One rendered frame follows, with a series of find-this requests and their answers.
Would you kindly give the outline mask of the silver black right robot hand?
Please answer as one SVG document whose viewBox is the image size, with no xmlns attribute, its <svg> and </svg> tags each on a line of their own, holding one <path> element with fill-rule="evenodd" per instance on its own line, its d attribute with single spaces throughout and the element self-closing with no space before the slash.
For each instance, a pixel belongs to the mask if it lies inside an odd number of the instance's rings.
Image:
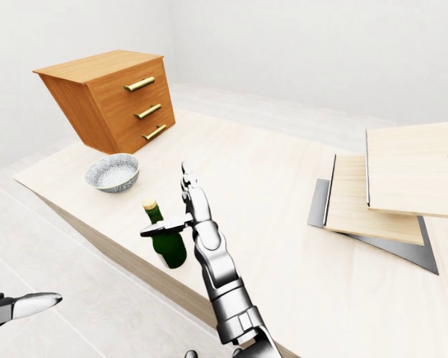
<svg viewBox="0 0 448 358">
<path fill-rule="evenodd" d="M 142 237 L 165 233 L 180 233 L 189 227 L 199 261 L 211 285 L 217 289 L 240 278 L 236 265 L 226 247 L 225 237 L 213 220 L 205 191 L 188 162 L 181 163 L 181 197 L 185 214 L 163 219 L 141 230 Z"/>
</svg>

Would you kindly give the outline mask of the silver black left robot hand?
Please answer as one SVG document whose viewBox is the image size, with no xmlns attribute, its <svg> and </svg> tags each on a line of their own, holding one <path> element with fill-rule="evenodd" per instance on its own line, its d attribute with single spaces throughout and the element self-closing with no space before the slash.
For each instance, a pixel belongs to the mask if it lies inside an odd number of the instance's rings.
<svg viewBox="0 0 448 358">
<path fill-rule="evenodd" d="M 36 292 L 22 297 L 5 297 L 0 292 L 0 327 L 9 321 L 28 317 L 60 303 L 63 297 L 55 292 Z"/>
</svg>

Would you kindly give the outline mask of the green wine bottle with cork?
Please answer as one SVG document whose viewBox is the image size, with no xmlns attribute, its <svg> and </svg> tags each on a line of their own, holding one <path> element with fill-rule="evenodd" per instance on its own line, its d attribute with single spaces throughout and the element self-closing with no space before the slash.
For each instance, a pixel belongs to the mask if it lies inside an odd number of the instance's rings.
<svg viewBox="0 0 448 358">
<path fill-rule="evenodd" d="M 152 224 L 163 221 L 160 208 L 153 198 L 142 198 L 141 204 Z M 163 233 L 152 236 L 154 251 L 169 269 L 176 269 L 184 264 L 187 251 L 179 233 Z"/>
</svg>

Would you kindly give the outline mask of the pale wood and metal rack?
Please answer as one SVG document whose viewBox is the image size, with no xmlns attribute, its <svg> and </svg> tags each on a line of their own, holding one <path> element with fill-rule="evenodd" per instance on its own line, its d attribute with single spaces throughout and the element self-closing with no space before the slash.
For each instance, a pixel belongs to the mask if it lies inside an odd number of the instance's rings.
<svg viewBox="0 0 448 358">
<path fill-rule="evenodd" d="M 437 274 L 427 216 L 448 218 L 448 122 L 366 131 L 364 154 L 317 180 L 308 224 Z"/>
</svg>

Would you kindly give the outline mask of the patterned white blue bowl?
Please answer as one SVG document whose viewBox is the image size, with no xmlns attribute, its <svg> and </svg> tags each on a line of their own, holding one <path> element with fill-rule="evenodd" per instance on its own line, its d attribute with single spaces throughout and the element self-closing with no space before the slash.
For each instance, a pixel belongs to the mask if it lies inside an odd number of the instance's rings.
<svg viewBox="0 0 448 358">
<path fill-rule="evenodd" d="M 86 182 L 93 188 L 118 193 L 130 189 L 140 173 L 138 159 L 125 153 L 111 154 L 95 162 L 85 175 Z"/>
</svg>

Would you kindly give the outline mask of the small wooden drawer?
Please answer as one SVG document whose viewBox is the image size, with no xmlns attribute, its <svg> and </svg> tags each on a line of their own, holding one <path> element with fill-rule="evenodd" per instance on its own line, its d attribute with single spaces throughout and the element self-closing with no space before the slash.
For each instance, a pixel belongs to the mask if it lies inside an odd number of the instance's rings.
<svg viewBox="0 0 448 358">
<path fill-rule="evenodd" d="M 156 129 L 158 125 L 167 125 L 167 129 L 169 129 L 174 124 L 175 121 L 157 120 L 141 122 L 137 120 L 135 122 L 132 122 L 128 127 L 119 126 L 113 132 L 113 137 L 117 145 L 116 152 L 133 154 L 152 141 L 146 141 L 144 138 L 142 138 L 142 134 L 149 134 L 153 132 L 153 130 Z"/>
</svg>

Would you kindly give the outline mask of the medium wooden drawer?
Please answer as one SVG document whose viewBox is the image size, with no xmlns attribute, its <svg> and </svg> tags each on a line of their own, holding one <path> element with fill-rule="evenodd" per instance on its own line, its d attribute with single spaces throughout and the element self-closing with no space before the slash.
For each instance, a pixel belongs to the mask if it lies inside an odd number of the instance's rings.
<svg viewBox="0 0 448 358">
<path fill-rule="evenodd" d="M 149 114 L 143 119 L 136 117 L 150 110 L 153 106 L 160 104 L 161 108 Z M 170 98 L 119 98 L 117 101 L 105 101 L 102 104 L 103 114 L 108 121 L 108 125 L 117 136 L 127 136 L 137 129 L 157 125 L 165 121 L 165 116 L 172 109 Z"/>
</svg>

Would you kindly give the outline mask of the large wooden drawer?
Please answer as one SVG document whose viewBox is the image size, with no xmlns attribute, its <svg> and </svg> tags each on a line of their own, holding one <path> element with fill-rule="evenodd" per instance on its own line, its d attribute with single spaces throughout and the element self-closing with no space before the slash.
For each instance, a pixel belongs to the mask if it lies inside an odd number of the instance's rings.
<svg viewBox="0 0 448 358">
<path fill-rule="evenodd" d="M 135 92 L 128 92 L 124 89 L 125 85 L 133 84 L 151 76 L 155 78 L 155 82 L 147 87 Z M 102 104 L 105 101 L 117 101 L 119 98 L 169 98 L 167 78 L 162 58 L 140 63 L 92 81 L 90 83 L 90 89 L 102 113 Z"/>
</svg>

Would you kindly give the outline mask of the wooden cabinet with drawers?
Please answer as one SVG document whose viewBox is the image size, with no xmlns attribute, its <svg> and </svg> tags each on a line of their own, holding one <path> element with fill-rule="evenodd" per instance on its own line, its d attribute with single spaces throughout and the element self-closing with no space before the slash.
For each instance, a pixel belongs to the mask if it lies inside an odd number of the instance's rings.
<svg viewBox="0 0 448 358">
<path fill-rule="evenodd" d="M 128 67 L 158 58 L 162 58 L 164 63 L 163 56 L 158 54 L 115 50 L 38 69 L 36 73 L 81 141 L 103 153 L 116 154 L 117 145 L 113 131 L 96 103 L 90 83 Z M 173 108 L 164 119 L 175 121 Z"/>
</svg>

